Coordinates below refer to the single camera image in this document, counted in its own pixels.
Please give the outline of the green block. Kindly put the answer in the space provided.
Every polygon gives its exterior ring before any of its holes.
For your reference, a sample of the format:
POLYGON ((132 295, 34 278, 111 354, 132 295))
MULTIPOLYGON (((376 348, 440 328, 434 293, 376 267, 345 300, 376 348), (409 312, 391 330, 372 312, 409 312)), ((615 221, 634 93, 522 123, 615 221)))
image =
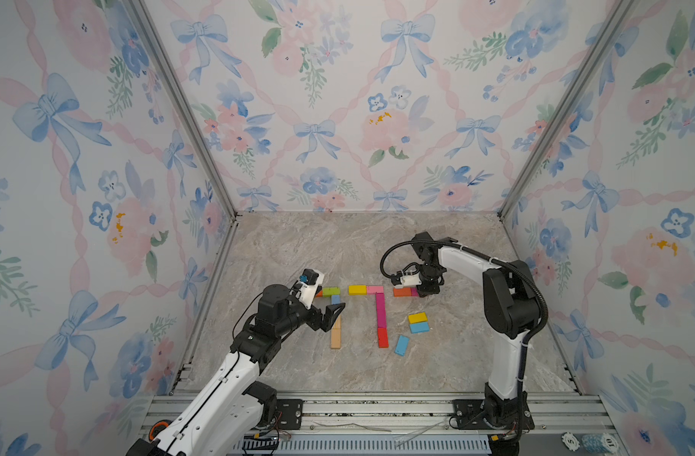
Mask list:
POLYGON ((323 296, 338 296, 340 293, 341 291, 339 287, 326 287, 322 290, 323 296))

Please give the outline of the yellow block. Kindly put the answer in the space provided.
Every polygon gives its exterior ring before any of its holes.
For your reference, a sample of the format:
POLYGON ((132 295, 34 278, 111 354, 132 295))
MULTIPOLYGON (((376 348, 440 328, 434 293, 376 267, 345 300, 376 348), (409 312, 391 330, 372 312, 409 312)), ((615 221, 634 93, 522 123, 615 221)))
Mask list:
POLYGON ((368 290, 366 285, 350 285, 348 287, 349 296, 366 296, 368 290))
POLYGON ((428 321, 426 313, 414 313, 408 317, 408 322, 413 324, 425 323, 428 321))

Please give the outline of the pink block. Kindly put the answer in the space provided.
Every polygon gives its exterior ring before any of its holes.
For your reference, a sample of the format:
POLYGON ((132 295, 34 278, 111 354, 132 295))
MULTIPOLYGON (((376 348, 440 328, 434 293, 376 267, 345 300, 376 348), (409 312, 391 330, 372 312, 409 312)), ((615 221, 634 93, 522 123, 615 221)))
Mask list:
POLYGON ((383 288, 383 286, 368 286, 367 287, 367 293, 369 295, 383 294, 384 292, 385 292, 385 288, 383 288))

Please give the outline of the red block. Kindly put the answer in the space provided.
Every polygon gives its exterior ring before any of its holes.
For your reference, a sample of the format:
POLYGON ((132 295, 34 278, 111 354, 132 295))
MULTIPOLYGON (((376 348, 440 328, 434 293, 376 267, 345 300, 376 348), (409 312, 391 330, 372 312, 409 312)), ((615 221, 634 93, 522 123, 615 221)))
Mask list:
POLYGON ((378 347, 381 349, 387 349, 389 347, 387 328, 379 327, 377 328, 378 337, 378 347))

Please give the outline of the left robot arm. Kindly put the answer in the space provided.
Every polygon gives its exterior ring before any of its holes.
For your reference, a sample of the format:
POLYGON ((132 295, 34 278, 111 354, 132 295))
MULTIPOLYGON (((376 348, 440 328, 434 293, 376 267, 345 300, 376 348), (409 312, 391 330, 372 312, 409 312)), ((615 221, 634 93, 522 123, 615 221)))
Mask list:
POLYGON ((259 377, 300 327, 330 332, 345 304, 324 309, 312 305, 322 290, 302 280, 294 285, 273 284, 252 303, 255 313, 244 315, 240 332, 211 380, 172 422, 162 420, 151 435, 139 438, 129 455, 226 455, 252 429, 276 428, 277 391, 259 377))

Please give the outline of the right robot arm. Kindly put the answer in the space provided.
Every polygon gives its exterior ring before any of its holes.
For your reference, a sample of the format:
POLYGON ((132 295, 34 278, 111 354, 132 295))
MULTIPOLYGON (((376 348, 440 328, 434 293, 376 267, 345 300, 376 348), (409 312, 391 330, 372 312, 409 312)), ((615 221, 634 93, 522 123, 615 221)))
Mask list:
POLYGON ((420 259, 421 296, 438 294, 447 272, 482 287, 484 317, 495 332, 495 347, 478 418, 493 429, 513 429, 520 435, 529 414, 524 383, 530 341, 548 321, 547 304, 527 265, 483 254, 448 237, 433 239, 426 232, 415 235, 411 245, 420 259))

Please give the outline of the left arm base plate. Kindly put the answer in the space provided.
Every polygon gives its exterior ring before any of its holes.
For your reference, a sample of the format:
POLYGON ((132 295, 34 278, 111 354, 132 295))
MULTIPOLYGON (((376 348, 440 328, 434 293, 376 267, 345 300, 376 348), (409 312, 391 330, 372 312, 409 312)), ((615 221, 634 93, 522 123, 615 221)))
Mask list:
POLYGON ((262 415, 254 427, 258 431, 299 431, 303 420, 302 399, 276 399, 269 400, 263 405, 262 415))

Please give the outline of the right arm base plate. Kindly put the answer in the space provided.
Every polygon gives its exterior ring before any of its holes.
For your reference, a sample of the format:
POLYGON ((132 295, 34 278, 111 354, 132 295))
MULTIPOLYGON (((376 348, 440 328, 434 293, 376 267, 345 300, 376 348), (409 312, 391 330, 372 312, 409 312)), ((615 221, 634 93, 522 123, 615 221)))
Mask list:
POLYGON ((489 402, 483 399, 454 399, 451 405, 453 413, 450 415, 450 426, 453 429, 509 433, 516 430, 518 422, 522 423, 524 431, 535 428, 526 400, 523 400, 522 410, 518 408, 516 399, 490 399, 489 402))

